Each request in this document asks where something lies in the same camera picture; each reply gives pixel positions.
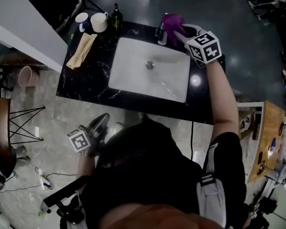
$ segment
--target sink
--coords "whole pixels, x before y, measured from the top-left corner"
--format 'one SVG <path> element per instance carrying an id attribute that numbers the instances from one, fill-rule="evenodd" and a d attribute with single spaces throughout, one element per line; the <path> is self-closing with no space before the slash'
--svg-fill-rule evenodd
<path id="1" fill-rule="evenodd" d="M 184 103 L 189 72 L 190 57 L 183 52 L 120 38 L 108 86 Z"/>

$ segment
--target white mug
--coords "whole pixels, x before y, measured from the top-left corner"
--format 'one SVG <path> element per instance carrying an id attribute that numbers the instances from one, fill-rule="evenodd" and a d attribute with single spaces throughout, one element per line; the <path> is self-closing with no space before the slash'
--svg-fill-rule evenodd
<path id="1" fill-rule="evenodd" d="M 107 29 L 108 13 L 96 13 L 91 16 L 91 25 L 95 32 L 101 33 Z"/>

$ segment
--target fiducial marker cube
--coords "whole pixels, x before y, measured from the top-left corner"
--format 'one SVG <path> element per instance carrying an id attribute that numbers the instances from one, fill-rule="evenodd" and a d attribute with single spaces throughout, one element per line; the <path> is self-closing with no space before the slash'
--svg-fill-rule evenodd
<path id="1" fill-rule="evenodd" d="M 90 148 L 89 137 L 84 130 L 84 127 L 79 126 L 79 128 L 70 132 L 66 135 L 69 142 L 71 143 L 75 152 L 81 152 L 84 149 Z"/>
<path id="2" fill-rule="evenodd" d="M 187 41 L 186 44 L 192 57 L 204 63 L 209 63 L 222 55 L 219 40 L 210 31 Z"/>

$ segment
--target gray floor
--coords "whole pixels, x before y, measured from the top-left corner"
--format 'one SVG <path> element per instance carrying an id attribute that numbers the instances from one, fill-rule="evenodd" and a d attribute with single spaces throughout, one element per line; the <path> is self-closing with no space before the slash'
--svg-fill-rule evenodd
<path id="1" fill-rule="evenodd" d="M 282 50 L 275 25 L 264 26 L 247 0 L 92 0 L 111 14 L 119 4 L 125 21 L 157 27 L 165 13 L 182 14 L 186 23 L 212 31 L 226 55 L 231 86 L 251 98 L 285 108 L 281 79 Z M 69 35 L 64 37 L 70 42 Z"/>
<path id="2" fill-rule="evenodd" d="M 18 177 L 8 181 L 2 191 L 40 185 L 41 181 L 39 175 L 34 171 L 35 167 L 40 168 L 44 175 L 53 172 L 76 174 L 78 154 L 72 150 L 65 135 L 78 125 L 87 125 L 93 118 L 108 112 L 111 115 L 108 125 L 109 134 L 112 135 L 116 132 L 117 122 L 132 126 L 140 121 L 137 112 L 57 97 L 55 94 L 59 76 L 59 73 L 40 71 L 38 86 L 20 88 L 15 84 L 16 73 L 9 75 L 9 86 L 14 86 L 14 91 L 12 93 L 2 92 L 2 97 L 11 98 L 11 112 L 41 106 L 46 106 L 46 109 L 42 110 L 24 126 L 25 129 L 36 136 L 44 138 L 44 141 L 25 144 L 31 163 L 25 167 L 17 168 Z M 169 127 L 172 137 L 182 154 L 190 158 L 191 122 L 155 115 L 149 117 Z M 22 116 L 15 120 L 20 125 L 27 119 L 28 116 Z M 16 126 L 10 125 L 10 130 L 15 131 Z M 212 130 L 212 125 L 194 123 L 193 160 L 201 166 L 204 163 Z M 11 142 L 27 140 L 22 136 L 13 136 L 11 138 Z M 248 138 L 241 141 L 241 145 L 245 173 L 247 174 L 253 161 L 256 143 L 248 136 Z M 49 177 L 54 191 L 63 188 L 74 179 L 75 177 L 57 175 Z M 247 203 L 252 201 L 253 194 L 260 189 L 263 181 L 261 179 L 255 183 L 247 184 Z M 0 193 L 0 207 L 15 228 L 59 228 L 59 217 L 56 215 L 55 210 L 45 217 L 38 216 L 42 199 L 52 194 L 52 192 L 52 190 L 44 187 L 33 187 L 27 190 Z"/>

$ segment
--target soap dispenser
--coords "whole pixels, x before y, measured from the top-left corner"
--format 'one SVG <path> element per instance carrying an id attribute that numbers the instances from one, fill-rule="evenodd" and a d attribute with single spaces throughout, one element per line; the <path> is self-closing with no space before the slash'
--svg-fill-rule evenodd
<path id="1" fill-rule="evenodd" d="M 113 27 L 113 31 L 116 37 L 120 36 L 121 30 L 122 30 L 122 22 L 123 22 L 123 15 L 119 11 L 118 4 L 114 3 L 114 11 L 111 15 L 111 23 Z"/>

